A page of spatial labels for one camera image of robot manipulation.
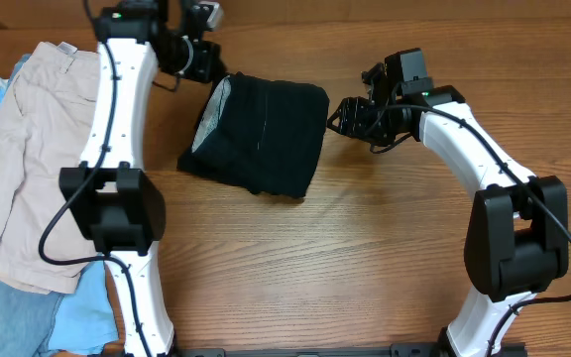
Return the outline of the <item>black shorts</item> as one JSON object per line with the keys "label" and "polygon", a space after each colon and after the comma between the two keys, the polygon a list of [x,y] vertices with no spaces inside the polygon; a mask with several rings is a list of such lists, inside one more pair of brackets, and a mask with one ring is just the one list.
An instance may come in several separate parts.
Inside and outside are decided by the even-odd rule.
{"label": "black shorts", "polygon": [[317,85],[227,75],[212,90],[177,168],[252,194],[303,198],[328,109],[329,97]]}

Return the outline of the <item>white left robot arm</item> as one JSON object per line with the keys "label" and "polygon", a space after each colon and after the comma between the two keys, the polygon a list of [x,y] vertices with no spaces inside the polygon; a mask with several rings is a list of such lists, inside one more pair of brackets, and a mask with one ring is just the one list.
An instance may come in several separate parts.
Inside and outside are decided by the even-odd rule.
{"label": "white left robot arm", "polygon": [[158,72],[214,83],[225,67],[220,47],[203,38],[219,25],[216,1],[183,1],[181,22],[167,26],[165,1],[121,1],[91,20],[98,42],[99,86],[91,131],[73,168],[58,186],[95,260],[111,276],[124,322],[125,356],[176,356],[165,307],[159,245],[166,228],[162,193],[144,169],[149,95]]}

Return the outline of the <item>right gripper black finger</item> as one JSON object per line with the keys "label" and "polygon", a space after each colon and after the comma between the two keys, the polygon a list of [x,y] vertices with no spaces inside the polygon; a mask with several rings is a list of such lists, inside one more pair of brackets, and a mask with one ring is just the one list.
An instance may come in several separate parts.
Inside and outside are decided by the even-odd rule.
{"label": "right gripper black finger", "polygon": [[344,122],[338,122],[337,124],[334,124],[333,122],[328,122],[327,128],[341,136],[347,138],[352,137],[352,127],[349,124],[345,124]]}
{"label": "right gripper black finger", "polygon": [[349,111],[349,102],[342,101],[333,114],[327,119],[327,124],[334,124],[335,122],[341,123],[346,117],[346,113]]}

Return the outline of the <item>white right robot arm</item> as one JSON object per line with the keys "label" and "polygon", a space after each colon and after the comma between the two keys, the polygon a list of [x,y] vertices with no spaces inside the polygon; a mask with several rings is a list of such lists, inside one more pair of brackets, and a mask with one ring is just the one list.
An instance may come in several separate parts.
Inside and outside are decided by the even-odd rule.
{"label": "white right robot arm", "polygon": [[347,97],[332,131],[380,154],[412,138],[434,152],[472,200],[464,263],[471,289],[435,342],[396,343],[393,356],[524,356],[502,339],[520,310],[568,269],[567,192],[513,160],[481,127],[461,93],[437,87],[419,49],[362,72],[367,94]]}

